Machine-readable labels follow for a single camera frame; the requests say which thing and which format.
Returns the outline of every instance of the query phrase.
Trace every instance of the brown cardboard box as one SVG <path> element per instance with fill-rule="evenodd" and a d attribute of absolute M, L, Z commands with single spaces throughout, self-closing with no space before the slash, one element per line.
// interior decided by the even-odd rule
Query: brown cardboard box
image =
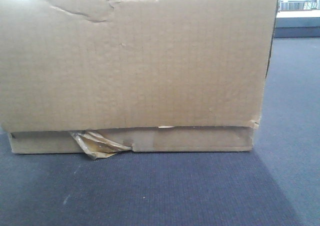
<path fill-rule="evenodd" d="M 237 151 L 228 136 L 237 127 L 247 131 L 238 149 L 251 148 L 277 0 L 0 1 L 0 121 L 14 152 L 79 151 L 56 131 L 77 140 L 141 128 L 163 138 L 131 142 L 137 151 Z M 175 128 L 168 136 L 162 126 Z M 209 134 L 175 140 L 200 137 L 199 127 L 227 145 Z"/>

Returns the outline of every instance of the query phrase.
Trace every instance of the crease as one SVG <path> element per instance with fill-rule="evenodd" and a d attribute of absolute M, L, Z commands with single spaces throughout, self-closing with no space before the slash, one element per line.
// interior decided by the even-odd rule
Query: crease
<path fill-rule="evenodd" d="M 78 15 L 78 16 L 82 16 L 83 19 L 92 22 L 92 23 L 103 23 L 103 22 L 110 22 L 108 19 L 93 19 L 89 14 L 84 13 L 84 12 L 80 12 L 80 11 L 72 11 L 72 10 L 67 10 L 66 8 L 63 8 L 61 6 L 56 5 L 55 3 L 52 2 L 52 0 L 44 0 L 46 1 L 50 7 L 54 10 L 60 11 L 60 12 L 64 12 L 67 15 Z"/>

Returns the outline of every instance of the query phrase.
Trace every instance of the torn cardboard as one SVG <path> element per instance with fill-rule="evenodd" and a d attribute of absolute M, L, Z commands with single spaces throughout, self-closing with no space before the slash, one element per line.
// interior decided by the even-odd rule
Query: torn cardboard
<path fill-rule="evenodd" d="M 260 123 L 277 0 L 0 1 L 9 133 Z"/>

